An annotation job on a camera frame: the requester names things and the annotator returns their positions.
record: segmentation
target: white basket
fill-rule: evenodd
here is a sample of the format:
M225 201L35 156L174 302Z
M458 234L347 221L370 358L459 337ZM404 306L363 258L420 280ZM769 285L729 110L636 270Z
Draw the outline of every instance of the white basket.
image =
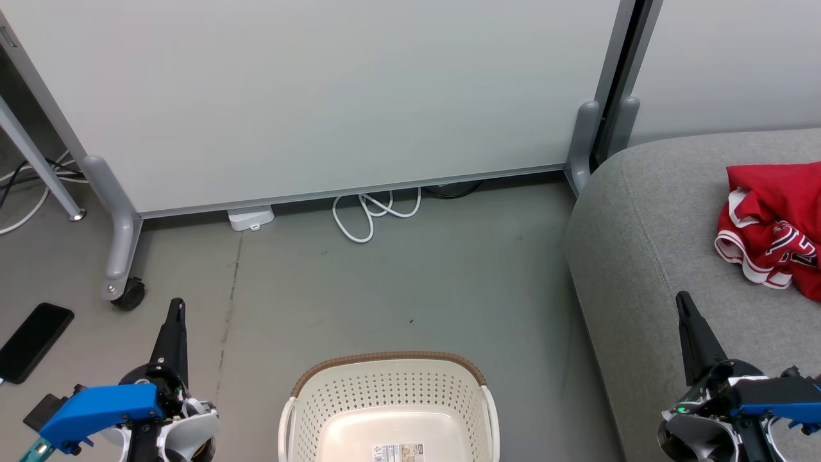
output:
M279 462L498 462L499 424L466 359L375 353L306 372L282 410L277 444Z

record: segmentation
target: whiteboard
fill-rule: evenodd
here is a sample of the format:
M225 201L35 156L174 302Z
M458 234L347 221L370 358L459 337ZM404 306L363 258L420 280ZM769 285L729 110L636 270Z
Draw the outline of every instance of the whiteboard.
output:
M563 164L618 0L0 0L138 212Z
M630 145L821 126L821 2L664 0Z

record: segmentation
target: smartphone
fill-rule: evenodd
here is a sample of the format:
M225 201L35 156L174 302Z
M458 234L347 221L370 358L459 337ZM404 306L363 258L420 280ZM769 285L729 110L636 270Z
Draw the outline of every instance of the smartphone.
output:
M22 383L74 319L71 310L40 303L0 349L0 378Z

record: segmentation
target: brown basket rim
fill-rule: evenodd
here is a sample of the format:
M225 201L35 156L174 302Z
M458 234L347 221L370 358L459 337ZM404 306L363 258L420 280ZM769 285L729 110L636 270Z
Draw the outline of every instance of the brown basket rim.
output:
M486 386L488 384L479 368L458 354L441 353L436 351L388 351L383 353L354 354L351 356L343 356L342 358L322 361L316 366L313 366L311 369L308 369L306 373L302 374L300 380L296 381L296 385L294 385L294 389L291 392L291 397L298 397L302 391L302 387L305 386L305 383L307 383L311 377L321 371L324 371L325 369L336 366L345 366L347 364L367 363L370 361L390 361L394 359L436 359L439 361L450 361L451 363L459 364L467 369L479 383L479 386Z

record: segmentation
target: black cable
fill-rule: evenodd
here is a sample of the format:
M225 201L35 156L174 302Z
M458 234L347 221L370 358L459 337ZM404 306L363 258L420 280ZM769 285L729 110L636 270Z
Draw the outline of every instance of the black cable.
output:
M54 162L53 160L46 159L46 162L48 162L48 163L50 163L51 165L53 165L53 166L55 166L55 167L58 167L58 168L60 168L60 169L62 169L62 170L66 170L67 172L76 173L76 174L78 174L78 175L82 175L82 174L83 174L80 170L69 169L67 166L65 166L65 165L63 165L63 164L58 164L57 162Z
M459 194L441 194L439 192L431 191L427 187L423 187L422 190L427 192L431 196L438 198L438 199L445 199L445 200L459 199L459 198L462 198L464 196L467 196L468 194L471 194L472 192L475 192L477 189L479 189L480 186L482 186L482 183L484 183L484 180L479 180L478 182L476 182L475 185L473 185L472 187L469 187L464 192L460 192Z
M75 179L75 180L85 180L84 176L77 175L77 174L60 175L60 178L71 178L71 179ZM24 182L33 182L33 181L37 181L37 180L40 180L40 179L42 179L42 178L37 176L37 175L34 175L33 177L28 177L28 178L23 178L21 180L17 180L14 183L6 183L6 184L0 186L0 191L2 191L3 189L6 189L6 188L9 188L9 187L16 186L18 184L24 183Z
M27 164L28 164L27 161L23 162L22 164L20 164L20 166L17 167L17 169L14 171L14 173L11 174L11 178L8 179L8 184L9 185L12 185L14 183L14 180L17 179L17 175L20 174L20 171ZM6 197L8 197L8 192L10 190L11 190L11 186L6 187L6 191L4 191L3 194L2 194L2 197L0 197L0 209L2 209L2 205L6 202Z

